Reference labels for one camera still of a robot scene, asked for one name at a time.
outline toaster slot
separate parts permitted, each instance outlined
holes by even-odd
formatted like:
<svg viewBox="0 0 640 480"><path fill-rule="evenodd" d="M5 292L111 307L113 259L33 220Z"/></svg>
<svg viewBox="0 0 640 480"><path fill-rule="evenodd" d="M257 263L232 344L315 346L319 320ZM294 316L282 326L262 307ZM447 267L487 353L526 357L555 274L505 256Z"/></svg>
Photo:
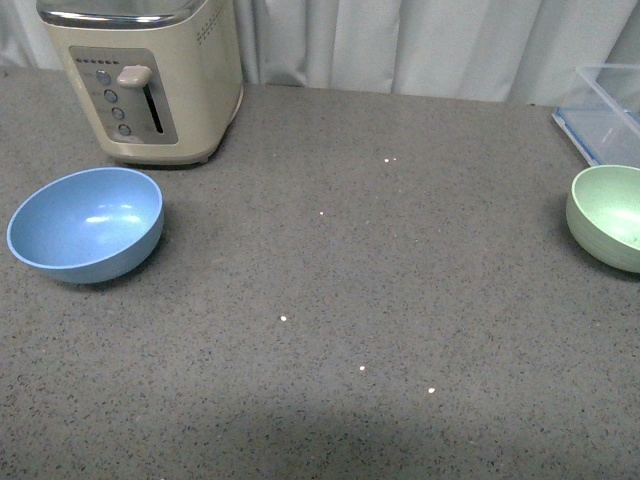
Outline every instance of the toaster slot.
<svg viewBox="0 0 640 480"><path fill-rule="evenodd" d="M158 110L156 109L156 102L153 101L153 95L151 95L151 89L149 85L145 85L142 88L144 92L144 96L147 99L147 105L149 106L149 111L151 112L151 117L153 118L153 123L156 126L156 131L158 133L164 133L162 129L162 123L160 122L160 116L158 115Z"/></svg>

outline toaster control panel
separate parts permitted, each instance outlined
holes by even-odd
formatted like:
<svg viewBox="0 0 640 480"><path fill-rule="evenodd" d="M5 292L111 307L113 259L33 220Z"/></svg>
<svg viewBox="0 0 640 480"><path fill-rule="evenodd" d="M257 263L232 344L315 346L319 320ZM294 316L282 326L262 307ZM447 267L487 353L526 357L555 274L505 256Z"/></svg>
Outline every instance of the toaster control panel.
<svg viewBox="0 0 640 480"><path fill-rule="evenodd" d="M114 142L178 142L160 72L144 48L69 48L80 78Z"/></svg>

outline toaster lever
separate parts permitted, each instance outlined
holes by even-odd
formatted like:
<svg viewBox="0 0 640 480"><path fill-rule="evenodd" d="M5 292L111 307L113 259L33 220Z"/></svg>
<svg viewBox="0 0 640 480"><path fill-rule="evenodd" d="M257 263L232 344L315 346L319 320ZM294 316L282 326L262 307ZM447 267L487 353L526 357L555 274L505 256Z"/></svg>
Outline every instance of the toaster lever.
<svg viewBox="0 0 640 480"><path fill-rule="evenodd" d="M145 65L127 65L116 81L123 88L141 88L149 83L152 73Z"/></svg>

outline blue bowl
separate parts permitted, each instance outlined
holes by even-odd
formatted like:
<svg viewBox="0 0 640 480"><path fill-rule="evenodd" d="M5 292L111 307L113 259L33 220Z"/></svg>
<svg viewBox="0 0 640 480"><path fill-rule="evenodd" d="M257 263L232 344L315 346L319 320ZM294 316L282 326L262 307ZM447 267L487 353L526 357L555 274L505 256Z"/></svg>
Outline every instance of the blue bowl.
<svg viewBox="0 0 640 480"><path fill-rule="evenodd" d="M95 168L63 177L13 214L7 243L21 261L56 280L116 278L149 256L164 224L162 193L147 175Z"/></svg>

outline green bowl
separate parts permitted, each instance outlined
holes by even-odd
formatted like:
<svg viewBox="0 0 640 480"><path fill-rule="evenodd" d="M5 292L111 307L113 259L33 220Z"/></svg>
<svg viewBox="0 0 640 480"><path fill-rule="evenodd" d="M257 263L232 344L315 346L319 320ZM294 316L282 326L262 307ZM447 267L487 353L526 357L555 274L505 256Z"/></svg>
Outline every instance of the green bowl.
<svg viewBox="0 0 640 480"><path fill-rule="evenodd" d="M601 165L580 172L567 199L567 223L598 260L640 273L640 169Z"/></svg>

